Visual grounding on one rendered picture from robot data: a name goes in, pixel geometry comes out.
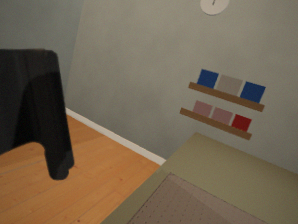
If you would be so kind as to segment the tan perforated base plate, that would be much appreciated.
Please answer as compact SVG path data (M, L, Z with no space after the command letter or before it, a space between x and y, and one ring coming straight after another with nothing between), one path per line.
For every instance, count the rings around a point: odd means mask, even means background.
M126 224L269 224L172 174Z

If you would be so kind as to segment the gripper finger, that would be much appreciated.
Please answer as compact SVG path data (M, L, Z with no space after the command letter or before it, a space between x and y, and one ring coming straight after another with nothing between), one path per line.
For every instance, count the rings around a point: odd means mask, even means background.
M49 176L64 180L74 166L57 53L0 49L0 155L37 142Z

